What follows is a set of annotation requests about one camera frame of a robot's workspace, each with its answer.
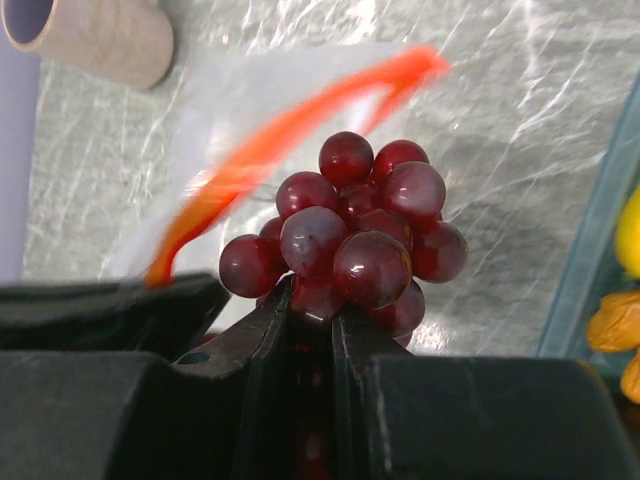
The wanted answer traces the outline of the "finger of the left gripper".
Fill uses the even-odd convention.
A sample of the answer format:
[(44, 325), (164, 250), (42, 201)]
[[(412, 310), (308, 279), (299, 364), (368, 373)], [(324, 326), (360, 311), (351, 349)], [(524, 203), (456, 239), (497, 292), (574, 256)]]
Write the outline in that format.
[(184, 353), (229, 299), (207, 273), (156, 289), (131, 279), (3, 286), (1, 349)]

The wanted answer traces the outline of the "red grape bunch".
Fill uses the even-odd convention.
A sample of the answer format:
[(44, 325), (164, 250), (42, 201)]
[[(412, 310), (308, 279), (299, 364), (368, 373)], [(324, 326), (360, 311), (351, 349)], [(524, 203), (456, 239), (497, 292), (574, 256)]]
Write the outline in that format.
[(442, 218), (445, 197), (419, 144), (398, 139), (374, 151), (358, 134), (336, 133), (317, 171), (281, 183), (276, 216), (225, 245), (221, 281), (261, 301), (289, 276), (289, 323), (303, 349), (324, 344), (347, 305), (407, 344), (426, 312), (422, 284), (455, 279), (468, 260), (464, 236)]

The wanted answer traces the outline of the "clear zip top bag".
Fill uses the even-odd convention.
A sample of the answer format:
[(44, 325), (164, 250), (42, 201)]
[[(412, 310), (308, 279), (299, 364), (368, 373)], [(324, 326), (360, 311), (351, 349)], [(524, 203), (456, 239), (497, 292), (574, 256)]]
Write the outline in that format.
[(275, 214), (279, 183), (316, 168), (327, 137), (388, 140), (413, 98), (450, 71), (435, 48), (402, 43), (205, 56), (178, 96), (168, 186), (112, 273), (159, 285), (215, 271), (232, 237)]

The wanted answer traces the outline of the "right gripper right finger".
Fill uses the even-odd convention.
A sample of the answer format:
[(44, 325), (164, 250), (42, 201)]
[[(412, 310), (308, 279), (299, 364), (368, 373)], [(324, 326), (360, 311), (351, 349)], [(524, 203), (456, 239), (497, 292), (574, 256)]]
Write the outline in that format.
[(415, 356), (353, 315), (333, 325), (342, 479), (634, 479), (636, 431), (574, 360)]

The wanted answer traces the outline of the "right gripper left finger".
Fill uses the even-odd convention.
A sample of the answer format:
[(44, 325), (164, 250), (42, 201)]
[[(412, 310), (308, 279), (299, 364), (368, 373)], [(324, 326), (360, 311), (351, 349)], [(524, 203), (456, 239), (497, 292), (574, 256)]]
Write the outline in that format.
[(281, 479), (288, 280), (184, 353), (1, 349), (5, 479)]

